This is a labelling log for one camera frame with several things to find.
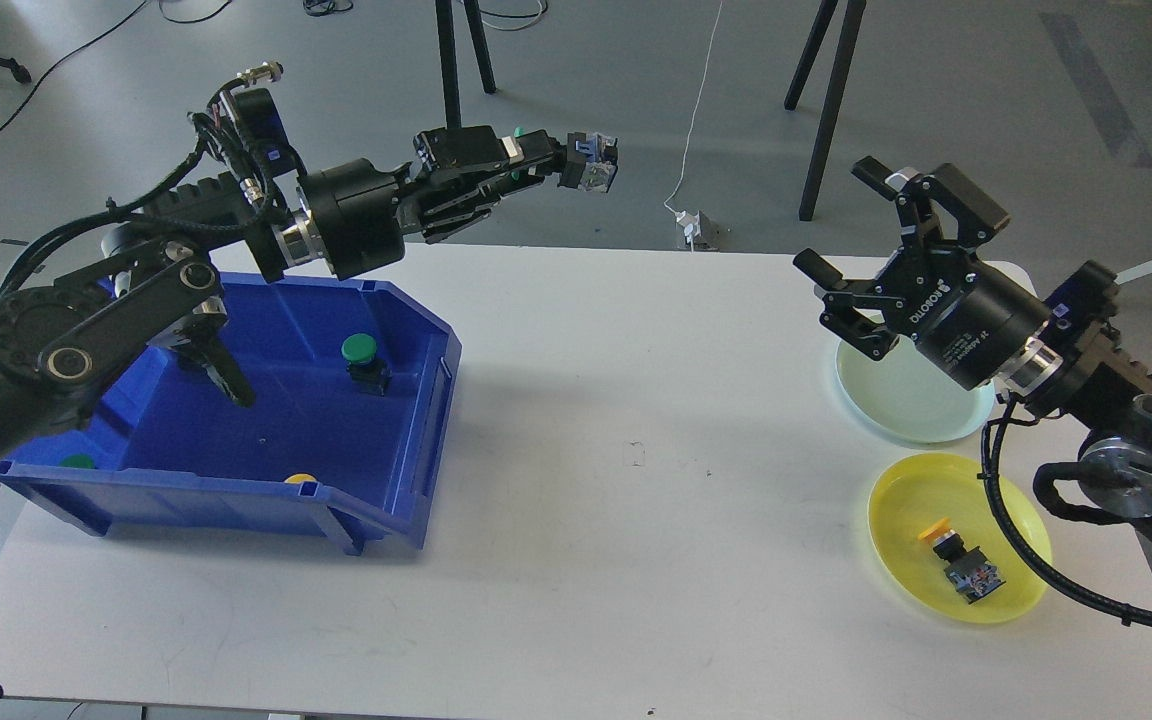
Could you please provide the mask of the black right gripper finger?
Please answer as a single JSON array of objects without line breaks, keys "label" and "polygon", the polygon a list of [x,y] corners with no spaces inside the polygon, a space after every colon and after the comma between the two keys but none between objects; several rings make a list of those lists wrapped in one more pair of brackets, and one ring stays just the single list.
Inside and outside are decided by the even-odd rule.
[{"label": "black right gripper finger", "polygon": [[977,250],[1002,232],[1011,215],[954,164],[945,162],[929,173],[911,167],[893,170],[865,156],[854,162],[851,173],[896,206],[901,245],[879,273],[995,273]]},{"label": "black right gripper finger", "polygon": [[899,338],[914,338],[905,297],[879,290],[877,281],[846,279],[812,249],[795,255],[794,265],[823,291],[823,327],[867,359],[881,361]]}]

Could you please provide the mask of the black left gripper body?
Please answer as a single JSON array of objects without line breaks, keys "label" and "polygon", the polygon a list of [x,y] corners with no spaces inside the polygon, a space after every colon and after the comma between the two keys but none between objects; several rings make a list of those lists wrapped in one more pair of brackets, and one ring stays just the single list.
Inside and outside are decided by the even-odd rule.
[{"label": "black left gripper body", "polygon": [[296,196],[300,209],[282,228],[282,270],[324,260],[342,281],[401,260],[407,234],[442,241],[495,204],[465,179],[438,183],[408,164],[379,170],[367,159],[306,174]]}]

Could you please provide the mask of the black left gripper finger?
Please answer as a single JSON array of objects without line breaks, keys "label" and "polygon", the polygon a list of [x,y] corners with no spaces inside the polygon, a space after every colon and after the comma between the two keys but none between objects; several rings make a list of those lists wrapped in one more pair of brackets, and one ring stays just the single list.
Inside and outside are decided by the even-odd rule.
[{"label": "black left gripper finger", "polygon": [[412,182],[430,185],[482,183],[505,174],[556,174],[559,184],[576,185],[577,162],[568,147],[544,129],[521,136],[498,136],[490,126],[435,128],[414,138],[419,165]]},{"label": "black left gripper finger", "polygon": [[439,243],[479,223],[503,197],[543,184],[558,174],[554,167],[538,165],[526,170],[506,172],[499,176],[470,173],[460,179],[435,182],[429,168],[420,168],[420,236],[426,243]]}]

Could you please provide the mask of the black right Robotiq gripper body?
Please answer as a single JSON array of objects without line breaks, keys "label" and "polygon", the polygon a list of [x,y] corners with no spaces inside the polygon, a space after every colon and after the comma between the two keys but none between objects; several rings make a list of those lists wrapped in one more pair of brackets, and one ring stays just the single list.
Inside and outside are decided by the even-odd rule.
[{"label": "black right Robotiq gripper body", "polygon": [[904,247],[876,283],[884,297],[902,301],[884,313],[888,328],[914,338],[916,350],[964,389],[995,378],[1049,316],[1033,293],[956,247]]}]

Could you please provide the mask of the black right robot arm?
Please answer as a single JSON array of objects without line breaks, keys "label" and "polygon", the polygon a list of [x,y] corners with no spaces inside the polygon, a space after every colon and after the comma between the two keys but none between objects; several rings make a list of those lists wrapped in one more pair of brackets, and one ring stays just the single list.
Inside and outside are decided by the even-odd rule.
[{"label": "black right robot arm", "polygon": [[1005,414],[980,433],[980,479],[1005,538],[1070,600],[1126,626],[1152,626],[1152,611],[1111,600],[1044,561],[1010,518],[998,473],[1016,406],[1025,407],[1030,425],[1073,416],[1087,438],[1075,461],[1036,470],[1037,500],[1056,518],[1128,524],[1152,543],[1152,372],[1123,351],[1112,327],[1116,275],[1087,262],[1037,300],[979,259],[979,247],[1010,217],[955,165],[893,170],[867,156],[852,173],[895,205],[901,243],[872,279],[847,279],[813,250],[797,253],[796,268],[823,295],[820,324],[870,361],[909,338],[965,389],[1005,382]]}]

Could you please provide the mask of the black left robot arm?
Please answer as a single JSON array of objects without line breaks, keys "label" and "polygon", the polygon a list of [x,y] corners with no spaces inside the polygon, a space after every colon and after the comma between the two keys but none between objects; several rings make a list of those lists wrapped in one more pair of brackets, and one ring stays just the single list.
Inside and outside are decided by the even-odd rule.
[{"label": "black left robot arm", "polygon": [[270,283],[316,260],[351,279],[401,260],[410,234],[444,241],[550,176],[591,192],[616,177],[617,141],[602,132],[558,141],[488,126],[417,132],[416,161],[396,169],[361,158],[310,173],[268,92],[282,74],[265,61],[225,82],[189,115],[197,142],[168,177],[20,253],[0,287],[0,460],[86,427],[96,402],[152,344],[251,406],[250,382],[219,338],[215,250],[243,243]]}]

